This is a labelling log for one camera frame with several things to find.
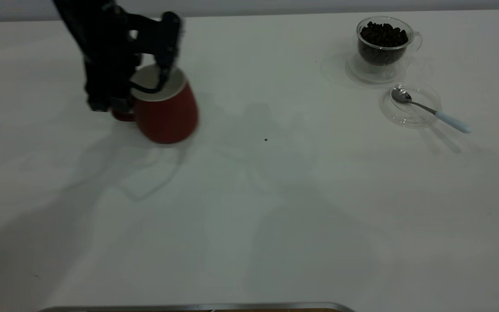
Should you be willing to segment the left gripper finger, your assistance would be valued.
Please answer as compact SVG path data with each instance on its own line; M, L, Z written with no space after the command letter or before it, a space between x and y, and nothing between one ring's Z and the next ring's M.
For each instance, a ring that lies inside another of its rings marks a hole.
M131 96L110 97L110 108L113 112L121 114L132 114L133 100Z

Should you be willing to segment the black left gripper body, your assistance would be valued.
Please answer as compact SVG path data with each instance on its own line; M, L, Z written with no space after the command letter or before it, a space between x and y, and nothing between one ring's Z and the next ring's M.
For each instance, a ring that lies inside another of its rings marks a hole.
M107 112L110 97L130 96L130 78L140 65L133 51L129 16L125 11L99 15L86 26L84 53L87 102L95 112Z

